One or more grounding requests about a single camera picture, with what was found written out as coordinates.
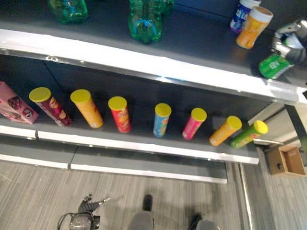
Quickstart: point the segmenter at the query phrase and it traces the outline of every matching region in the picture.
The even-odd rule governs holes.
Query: blue container
[[[258,0],[240,0],[238,9],[233,20],[230,23],[230,29],[235,33],[242,31],[243,22],[248,18],[248,14],[254,6],[259,6]]]
[[[161,138],[164,136],[169,116],[172,113],[172,109],[168,104],[159,103],[155,106],[155,117],[154,117],[154,127],[153,134]]]

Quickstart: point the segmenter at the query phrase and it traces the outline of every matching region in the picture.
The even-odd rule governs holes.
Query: red pringles can
[[[121,133],[128,133],[131,130],[127,101],[123,97],[112,97],[108,101],[117,129]]]
[[[201,108],[194,108],[191,112],[191,116],[182,132],[182,136],[190,140],[193,138],[199,127],[206,120],[207,113]]]
[[[35,102],[44,112],[59,126],[65,127],[71,124],[71,118],[63,107],[52,96],[50,89],[38,87],[29,93],[31,101]]]

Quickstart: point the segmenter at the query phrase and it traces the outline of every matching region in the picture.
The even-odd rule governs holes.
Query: black shoe
[[[152,207],[153,207],[153,196],[152,195],[144,196],[143,210],[151,212],[152,211]]]
[[[189,230],[195,230],[199,221],[202,220],[201,214],[193,216]]]

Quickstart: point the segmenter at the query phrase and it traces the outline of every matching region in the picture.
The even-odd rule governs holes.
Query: white bottle cap
[[[296,49],[304,48],[294,33],[288,36],[284,43],[291,48],[296,48]]]
[[[251,9],[249,16],[262,23],[269,23],[273,17],[273,13],[261,6],[255,6]]]
[[[257,0],[240,0],[240,3],[249,8],[249,9],[252,9],[254,6],[259,6],[261,1],[257,1]]]

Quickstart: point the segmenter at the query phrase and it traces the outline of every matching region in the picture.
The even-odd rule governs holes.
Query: snack box
[[[33,124],[38,113],[3,81],[0,81],[0,113],[11,121]]]

